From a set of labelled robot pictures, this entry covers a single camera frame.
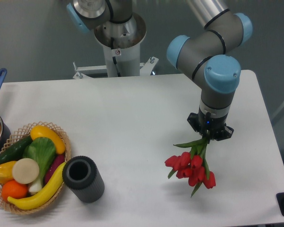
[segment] orange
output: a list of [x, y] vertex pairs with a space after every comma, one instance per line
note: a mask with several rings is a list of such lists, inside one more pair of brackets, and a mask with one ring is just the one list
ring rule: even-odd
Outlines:
[[8, 181], [3, 185], [1, 189], [1, 197], [5, 202], [8, 201], [8, 197], [13, 197], [15, 199], [25, 198], [28, 192], [26, 184], [20, 184], [15, 180]]

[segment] woven basket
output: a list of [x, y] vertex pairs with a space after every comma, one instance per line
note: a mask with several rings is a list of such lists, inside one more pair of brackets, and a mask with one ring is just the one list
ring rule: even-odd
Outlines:
[[[7, 140], [7, 142], [4, 144], [1, 152], [5, 151], [6, 148], [8, 148], [10, 145], [12, 145], [13, 143], [17, 142], [18, 140], [20, 140], [22, 137], [25, 137], [26, 135], [30, 134], [30, 131], [32, 128], [34, 128], [36, 125], [44, 125], [47, 126], [48, 128], [52, 129], [54, 132], [56, 132], [64, 141], [65, 146], [66, 146], [66, 151], [65, 151], [65, 161], [69, 161], [71, 158], [71, 144], [70, 144], [70, 140], [66, 134], [66, 132], [63, 131], [62, 128], [60, 128], [59, 126], [53, 124], [53, 123], [47, 123], [47, 122], [38, 122], [38, 123], [32, 123], [32, 124], [28, 124], [23, 126], [22, 129], [18, 129], [18, 131], [15, 131], [14, 134], [12, 134], [9, 139]], [[44, 208], [46, 208], [49, 204], [51, 204], [59, 195], [61, 189], [64, 186], [64, 183], [62, 183], [62, 185], [59, 187], [59, 189], [57, 190], [57, 192], [54, 194], [54, 196], [44, 205], [42, 205], [41, 207], [38, 207], [36, 209], [32, 209], [32, 210], [21, 210], [18, 207], [16, 207], [15, 205], [5, 202], [3, 201], [2, 197], [1, 197], [1, 189], [2, 189], [2, 184], [0, 184], [0, 207], [2, 207], [5, 211], [9, 211], [13, 214], [19, 214], [19, 215], [26, 215], [26, 214], [32, 214], [32, 213], [36, 213], [40, 210], [43, 210]]]

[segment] cucumber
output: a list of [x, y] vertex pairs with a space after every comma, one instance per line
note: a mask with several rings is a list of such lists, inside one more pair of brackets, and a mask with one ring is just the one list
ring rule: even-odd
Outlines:
[[24, 149], [32, 142], [32, 138], [28, 135], [12, 144], [0, 154], [0, 164], [21, 159]]

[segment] purple eggplant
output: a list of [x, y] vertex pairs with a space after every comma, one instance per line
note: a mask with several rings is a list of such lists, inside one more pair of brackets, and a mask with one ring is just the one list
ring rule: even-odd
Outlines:
[[47, 184], [47, 182], [49, 181], [49, 179], [52, 177], [53, 173], [55, 172], [56, 168], [58, 168], [58, 166], [59, 166], [60, 164], [62, 164], [64, 161], [65, 161], [64, 155], [58, 155], [58, 156], [54, 159], [54, 161], [53, 161], [51, 167], [48, 169], [47, 173], [45, 174], [45, 177], [44, 177], [44, 185]]

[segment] robotic arm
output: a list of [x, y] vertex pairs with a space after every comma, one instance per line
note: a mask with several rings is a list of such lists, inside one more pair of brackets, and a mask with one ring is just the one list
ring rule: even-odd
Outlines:
[[244, 14], [232, 14], [220, 0], [187, 3], [205, 32], [194, 40], [185, 35], [176, 37], [167, 49], [167, 59], [202, 89], [199, 112], [189, 115], [189, 124], [212, 140], [228, 139], [234, 130], [226, 126], [226, 118], [241, 67], [225, 53], [251, 37], [252, 23]]
[[132, 0], [72, 0], [67, 11], [77, 28], [94, 30], [102, 45], [108, 77], [140, 75], [144, 20], [133, 13]]

